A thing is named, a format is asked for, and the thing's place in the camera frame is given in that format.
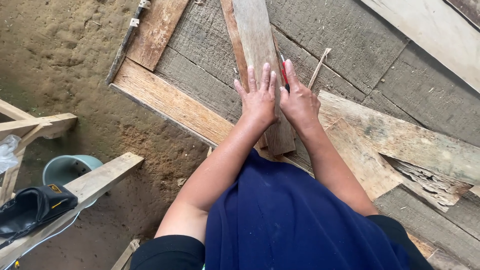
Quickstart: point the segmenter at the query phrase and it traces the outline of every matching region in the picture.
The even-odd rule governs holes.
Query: plastic bag
[[[18,164],[18,159],[13,151],[17,148],[20,140],[19,136],[8,135],[0,142],[0,173]]]

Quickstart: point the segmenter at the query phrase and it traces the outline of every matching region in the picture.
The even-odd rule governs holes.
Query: hand
[[[292,61],[285,61],[290,93],[280,88],[280,109],[297,132],[303,132],[320,124],[318,112],[320,100],[305,85],[298,81]]]
[[[234,81],[235,88],[242,101],[241,117],[259,124],[265,130],[278,119],[275,115],[276,74],[274,71],[270,72],[270,64],[265,63],[260,88],[257,89],[253,66],[248,67],[247,73],[249,93],[243,89],[238,80]]]

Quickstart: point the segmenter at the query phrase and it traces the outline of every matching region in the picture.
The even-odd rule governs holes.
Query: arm
[[[220,195],[231,186],[248,153],[263,132],[276,121],[275,72],[264,65],[257,89],[253,67],[248,68],[250,93],[238,80],[235,88],[242,99],[242,116],[225,140],[195,170],[166,212],[155,237],[171,234],[191,236],[205,242],[208,212]]]
[[[298,81],[290,60],[286,61],[285,69],[290,93],[280,88],[280,108],[307,148],[315,178],[357,213],[378,214],[320,124],[320,101]]]

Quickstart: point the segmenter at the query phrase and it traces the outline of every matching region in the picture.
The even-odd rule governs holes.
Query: metal bracket
[[[130,21],[130,26],[138,27],[138,24],[140,23],[139,19],[132,18]]]
[[[138,6],[149,10],[150,9],[150,1],[140,0],[140,4]]]

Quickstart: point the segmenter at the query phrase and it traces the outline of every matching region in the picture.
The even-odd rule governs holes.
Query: wooden floor
[[[267,8],[280,50],[304,84],[332,48],[315,93],[324,90],[480,147],[480,94],[360,0],[272,0]],[[239,75],[220,1],[189,1],[153,72],[229,122],[240,117],[233,88]],[[480,199],[473,193],[446,213],[403,185],[375,203],[415,237],[480,269]]]

